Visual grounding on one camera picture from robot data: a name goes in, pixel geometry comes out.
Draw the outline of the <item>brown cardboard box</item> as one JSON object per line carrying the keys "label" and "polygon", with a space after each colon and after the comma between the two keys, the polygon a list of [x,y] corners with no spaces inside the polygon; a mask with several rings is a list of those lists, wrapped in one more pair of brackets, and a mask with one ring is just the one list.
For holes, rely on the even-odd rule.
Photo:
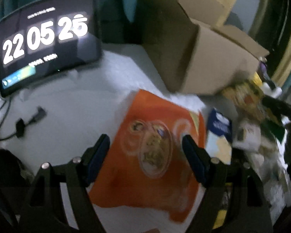
{"label": "brown cardboard box", "polygon": [[212,95],[250,78],[269,52],[232,25],[218,0],[137,0],[134,28],[166,88]]}

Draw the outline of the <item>yellow cartoon snack bag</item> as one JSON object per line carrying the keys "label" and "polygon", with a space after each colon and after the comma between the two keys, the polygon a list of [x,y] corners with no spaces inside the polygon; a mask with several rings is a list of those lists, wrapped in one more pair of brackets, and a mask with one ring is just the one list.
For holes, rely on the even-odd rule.
{"label": "yellow cartoon snack bag", "polygon": [[267,112],[262,105],[263,91],[252,81],[246,80],[222,90],[221,95],[234,103],[238,109],[262,122]]}

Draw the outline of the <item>tablet showing clock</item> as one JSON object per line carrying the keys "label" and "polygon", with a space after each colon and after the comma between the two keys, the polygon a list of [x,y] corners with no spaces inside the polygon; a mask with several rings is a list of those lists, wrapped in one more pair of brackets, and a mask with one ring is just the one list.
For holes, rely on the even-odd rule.
{"label": "tablet showing clock", "polygon": [[100,59],[99,0],[38,0],[0,20],[0,96]]}

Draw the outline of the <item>orange snack bag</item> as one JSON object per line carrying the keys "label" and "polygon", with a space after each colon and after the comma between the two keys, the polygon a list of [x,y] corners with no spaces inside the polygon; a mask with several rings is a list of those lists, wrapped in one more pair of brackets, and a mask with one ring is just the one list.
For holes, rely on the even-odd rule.
{"label": "orange snack bag", "polygon": [[181,148],[184,135],[205,146],[202,114],[139,90],[90,190],[91,202],[163,210],[184,222],[199,188]]}

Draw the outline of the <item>blue white snack box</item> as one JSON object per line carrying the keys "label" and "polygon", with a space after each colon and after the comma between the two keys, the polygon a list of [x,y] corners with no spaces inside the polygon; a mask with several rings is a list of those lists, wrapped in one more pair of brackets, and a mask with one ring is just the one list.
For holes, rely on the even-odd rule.
{"label": "blue white snack box", "polygon": [[216,157],[230,165],[232,158],[232,121],[213,108],[207,121],[205,150],[210,157]]}

